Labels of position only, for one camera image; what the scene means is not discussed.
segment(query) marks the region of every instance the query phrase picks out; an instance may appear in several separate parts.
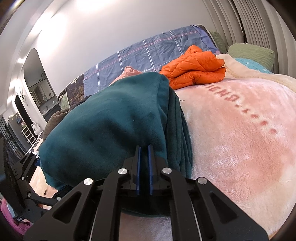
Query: cream fleece blanket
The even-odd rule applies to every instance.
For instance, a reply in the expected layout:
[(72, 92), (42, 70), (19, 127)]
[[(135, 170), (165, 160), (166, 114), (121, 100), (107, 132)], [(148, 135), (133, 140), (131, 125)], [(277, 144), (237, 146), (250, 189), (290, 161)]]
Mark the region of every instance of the cream fleece blanket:
[[(296, 80), (217, 57), (224, 81), (176, 91), (192, 140), (192, 178), (207, 177), (271, 238), (296, 203)], [(40, 169), (31, 185), (54, 193)], [(130, 240), (172, 240), (169, 218), (122, 214), (120, 241)]]

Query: plaid fabric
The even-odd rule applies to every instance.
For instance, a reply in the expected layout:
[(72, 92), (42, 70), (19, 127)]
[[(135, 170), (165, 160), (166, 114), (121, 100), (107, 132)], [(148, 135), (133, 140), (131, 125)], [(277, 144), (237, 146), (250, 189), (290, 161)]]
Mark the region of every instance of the plaid fabric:
[(108, 87), (126, 66), (141, 72), (160, 71), (162, 66), (180, 57), (191, 45), (219, 54), (203, 26), (191, 25), (167, 31), (120, 50), (86, 71), (84, 97)]

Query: red dot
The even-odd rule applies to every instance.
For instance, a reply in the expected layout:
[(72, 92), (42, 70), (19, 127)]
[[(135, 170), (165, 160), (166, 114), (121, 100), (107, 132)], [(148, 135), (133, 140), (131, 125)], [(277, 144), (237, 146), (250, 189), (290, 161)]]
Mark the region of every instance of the red dot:
[(277, 131), (276, 131), (276, 129), (270, 129), (270, 133), (272, 133), (272, 134), (276, 134)]
[(254, 118), (254, 119), (258, 119), (259, 116), (257, 114), (251, 114), (251, 117)]
[(267, 125), (267, 124), (268, 124), (268, 122), (267, 122), (266, 120), (260, 122), (260, 125), (261, 125), (261, 126), (265, 126), (265, 125)]
[(250, 109), (242, 110), (243, 113), (247, 114)]

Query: triangular cutout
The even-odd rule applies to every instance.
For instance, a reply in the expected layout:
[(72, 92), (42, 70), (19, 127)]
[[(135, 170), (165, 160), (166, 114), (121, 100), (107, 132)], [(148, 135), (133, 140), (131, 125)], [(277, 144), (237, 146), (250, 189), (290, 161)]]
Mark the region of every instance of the triangular cutout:
[(70, 223), (80, 197), (80, 192), (75, 193), (71, 198), (69, 198), (65, 203), (63, 203), (62, 206), (60, 206), (55, 211), (53, 217), (63, 223)]
[(236, 213), (228, 207), (216, 194), (211, 193), (210, 197), (214, 203), (216, 211), (219, 215), (220, 221), (223, 224), (226, 224), (237, 218)]

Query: mirror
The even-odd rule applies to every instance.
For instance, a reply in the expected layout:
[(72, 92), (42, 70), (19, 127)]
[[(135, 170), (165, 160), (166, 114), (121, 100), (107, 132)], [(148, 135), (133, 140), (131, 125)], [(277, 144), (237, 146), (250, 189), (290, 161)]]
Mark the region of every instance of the mirror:
[(44, 114), (57, 103), (57, 97), (48, 81), (36, 49), (29, 52), (23, 69), (30, 94), (39, 111)]

